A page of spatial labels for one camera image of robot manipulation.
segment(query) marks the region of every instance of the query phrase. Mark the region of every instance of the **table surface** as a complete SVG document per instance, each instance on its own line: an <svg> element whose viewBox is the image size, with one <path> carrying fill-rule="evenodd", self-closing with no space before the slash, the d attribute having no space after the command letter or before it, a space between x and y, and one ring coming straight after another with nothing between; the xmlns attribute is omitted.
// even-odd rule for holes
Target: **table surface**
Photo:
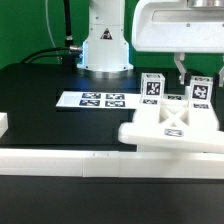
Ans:
<svg viewBox="0 0 224 224"><path fill-rule="evenodd" d="M59 65L13 64L0 71L0 112L9 130L0 147L135 151L117 140L133 110L57 110L63 91L139 93L141 72L162 72L165 92L183 94L175 69L139 69L97 80ZM213 105L224 120L223 89ZM223 223L224 181L0 176L0 223Z"/></svg>

